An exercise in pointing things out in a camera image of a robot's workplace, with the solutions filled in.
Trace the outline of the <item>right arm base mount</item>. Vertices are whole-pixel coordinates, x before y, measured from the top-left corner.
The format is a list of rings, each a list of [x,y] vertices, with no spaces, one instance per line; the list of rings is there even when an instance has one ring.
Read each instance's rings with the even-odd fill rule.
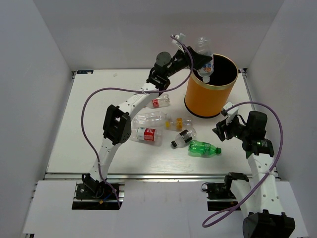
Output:
[[[238,204],[233,193],[224,188],[224,183],[205,182],[201,190],[207,194],[208,211],[220,211]]]

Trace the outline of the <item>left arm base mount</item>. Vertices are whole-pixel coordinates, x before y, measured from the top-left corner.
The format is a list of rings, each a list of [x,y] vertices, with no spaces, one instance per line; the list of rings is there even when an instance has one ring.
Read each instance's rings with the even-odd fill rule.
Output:
[[[83,183],[76,185],[72,210],[117,211],[119,209],[116,196],[110,187],[93,193]]]

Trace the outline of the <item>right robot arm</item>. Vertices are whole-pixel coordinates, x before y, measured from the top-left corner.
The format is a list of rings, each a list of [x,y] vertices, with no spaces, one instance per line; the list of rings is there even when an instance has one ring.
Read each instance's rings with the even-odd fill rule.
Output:
[[[274,163],[274,149],[272,142],[265,137],[266,123],[266,114],[251,111],[247,122],[241,124],[237,111],[234,111],[216,124],[213,131],[221,141],[233,137],[242,141],[253,178],[249,180],[245,174],[231,172],[225,177],[223,190],[240,204],[245,238],[288,238],[295,230],[295,220],[286,215],[275,175],[270,170]]]

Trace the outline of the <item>blue-label clear bottle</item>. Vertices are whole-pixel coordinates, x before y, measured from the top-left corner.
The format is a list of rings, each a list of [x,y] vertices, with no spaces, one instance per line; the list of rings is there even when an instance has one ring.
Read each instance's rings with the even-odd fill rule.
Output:
[[[195,51],[210,58],[208,62],[197,70],[197,73],[202,78],[203,82],[209,83],[210,76],[214,72],[214,57],[211,52],[210,40],[206,37],[200,37],[196,42]]]

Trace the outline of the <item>green plastic bottle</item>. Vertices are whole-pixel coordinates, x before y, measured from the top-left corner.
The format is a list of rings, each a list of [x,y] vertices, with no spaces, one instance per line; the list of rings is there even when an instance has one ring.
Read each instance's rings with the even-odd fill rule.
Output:
[[[221,148],[215,147],[210,143],[197,140],[192,140],[190,142],[188,150],[191,154],[200,155],[203,157],[211,157],[214,155],[220,155],[222,153]]]

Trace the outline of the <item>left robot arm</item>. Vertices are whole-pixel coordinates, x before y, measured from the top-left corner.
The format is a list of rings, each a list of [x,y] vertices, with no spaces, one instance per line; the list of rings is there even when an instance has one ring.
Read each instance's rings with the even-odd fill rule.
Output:
[[[131,136],[131,120],[147,103],[168,88],[169,77],[187,67],[198,70],[210,60],[212,57],[201,55],[191,47],[181,47],[174,56],[161,52],[157,55],[154,67],[142,88],[133,91],[133,96],[120,105],[110,105],[107,108],[102,145],[100,150],[93,150],[97,159],[91,170],[82,175],[82,182],[88,188],[89,194],[99,198],[106,191],[114,191],[106,177],[118,148]]]

